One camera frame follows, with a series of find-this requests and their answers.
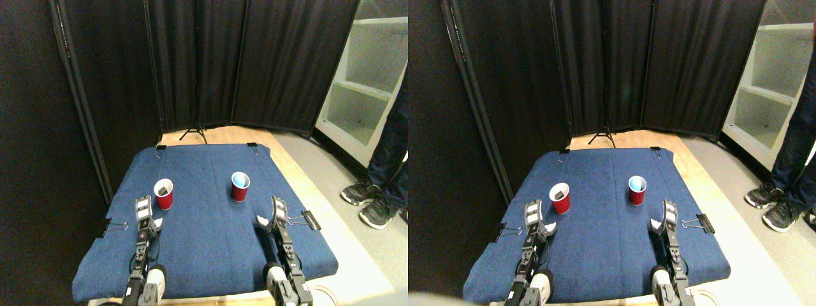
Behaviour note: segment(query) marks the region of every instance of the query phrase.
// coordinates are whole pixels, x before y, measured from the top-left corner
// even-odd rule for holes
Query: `blue table cover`
[[[269,156],[269,148],[256,148],[257,154],[246,144],[181,145],[137,154],[106,217],[130,227],[94,240],[73,279],[73,299],[124,295],[135,252],[135,200],[145,195],[153,197],[153,218],[163,218],[155,264],[167,270],[164,298],[265,290],[261,274],[267,260],[255,231],[255,215],[272,219],[272,195],[286,202],[290,217],[306,209]],[[250,177],[244,202],[230,196],[230,175],[235,171]],[[153,195],[153,185],[163,178],[174,185],[173,206],[167,211],[158,207]],[[337,259],[320,231],[299,224],[289,230],[307,279],[337,272]]]
[[[545,265],[553,274],[549,303],[652,294],[650,271],[657,261],[650,218],[662,220],[664,198],[677,204],[680,220],[697,219],[695,215],[701,213],[674,167],[674,154],[666,149],[659,153],[660,158],[650,149],[584,149],[550,152],[535,163],[502,222],[508,228],[524,227],[525,204],[537,199],[543,201],[544,223],[557,222]],[[628,180],[633,175],[646,180],[640,206],[628,201]],[[549,190],[557,183],[570,186],[570,209],[564,215],[558,215],[549,200]],[[677,228],[691,285],[730,275],[714,234],[679,224]],[[486,304],[508,297],[525,235],[526,230],[487,246],[465,282],[466,300]]]

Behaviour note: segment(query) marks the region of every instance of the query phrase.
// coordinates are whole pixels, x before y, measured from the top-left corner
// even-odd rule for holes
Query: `shelving unit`
[[[813,50],[813,24],[757,29],[723,132],[769,170],[773,167]]]
[[[408,17],[354,20],[316,128],[363,166],[379,142],[407,63]]]

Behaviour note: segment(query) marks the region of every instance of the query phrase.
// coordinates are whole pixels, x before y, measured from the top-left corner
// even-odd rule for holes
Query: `sneaker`
[[[762,184],[759,188],[749,191],[745,195],[745,202],[759,209],[766,208],[772,202],[779,202],[785,195],[782,189],[774,187],[774,183]]]
[[[816,225],[816,208],[805,213],[805,220],[810,224]]]
[[[765,221],[765,224],[774,231],[785,233],[796,222],[801,212],[802,211],[798,211],[792,207],[786,199],[782,198],[779,199],[779,202],[777,202],[774,208],[771,208],[770,211],[762,215],[762,221]]]
[[[377,193],[379,193],[379,186],[367,180],[363,180],[343,189],[343,191],[340,192],[340,196],[346,200],[346,202],[354,206],[360,206],[374,201],[374,196]]]
[[[360,219],[372,228],[383,229],[399,212],[399,208],[389,205],[382,197],[377,197],[371,205],[360,211]]]

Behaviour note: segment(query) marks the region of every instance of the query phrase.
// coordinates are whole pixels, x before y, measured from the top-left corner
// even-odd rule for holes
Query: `red plastic cup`
[[[233,182],[233,199],[238,202],[243,202],[246,198],[246,191],[250,187],[250,177],[243,172],[235,172],[230,179]]]
[[[153,186],[153,194],[156,195],[158,206],[163,210],[169,210],[170,206],[173,206],[173,181],[170,179],[159,180]]]
[[[640,181],[640,185],[641,185],[641,190],[640,191],[635,191],[635,190],[632,189],[632,181],[633,180],[639,180]],[[643,196],[646,194],[646,180],[644,180],[642,177],[640,177],[638,175],[635,175],[635,176],[629,178],[629,181],[627,182],[627,186],[629,187],[629,201],[632,202],[632,204],[635,204],[635,206],[640,205],[643,202]]]
[[[550,201],[558,215],[564,215],[570,209],[570,186],[558,183],[550,189]]]

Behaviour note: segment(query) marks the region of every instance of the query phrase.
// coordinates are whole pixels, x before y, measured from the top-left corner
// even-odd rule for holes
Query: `light stand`
[[[604,1],[601,0],[601,48],[603,49],[604,57],[606,57],[606,35],[605,35],[605,33],[606,33],[606,27],[604,25]],[[604,60],[603,60],[603,63],[604,63],[604,83],[606,83],[606,61],[607,61],[606,58],[604,58]],[[604,105],[604,127],[602,127],[597,133],[595,133],[595,136],[593,136],[592,139],[589,140],[589,144],[592,144],[592,141],[595,140],[595,138],[597,136],[601,136],[601,137],[609,138],[612,141],[612,148],[617,148],[617,146],[615,146],[615,144],[614,144],[614,139],[612,139],[612,134],[618,134],[618,133],[615,133],[610,128],[610,123],[609,123],[609,116],[610,115],[609,115],[609,105],[608,105],[609,104],[609,99],[607,99],[608,95],[607,95],[606,88],[607,88],[607,85],[604,84],[604,98],[603,98],[603,102],[602,102],[603,105]]]
[[[194,31],[195,37],[198,37],[198,25],[197,25],[197,20],[196,20],[197,14],[198,14],[198,9],[196,7],[195,2],[193,2],[193,24],[195,24],[195,31]],[[199,56],[198,56],[198,39],[195,39],[194,41],[195,41],[194,46],[196,48],[196,62],[198,62],[198,58],[199,58]],[[201,81],[201,76],[200,76],[200,73],[199,73],[198,70],[199,70],[198,64],[196,64],[196,120],[193,122],[193,124],[190,127],[187,128],[187,131],[184,133],[184,135],[181,136],[181,138],[179,138],[179,140],[182,140],[187,135],[187,133],[193,132],[195,134],[201,135],[202,138],[204,139],[204,144],[208,144],[206,142],[206,136],[204,136],[204,131],[206,131],[206,128],[204,128],[204,126],[202,125],[202,121],[201,121],[201,118],[202,118],[202,95],[201,95],[201,88],[198,87],[198,83]]]

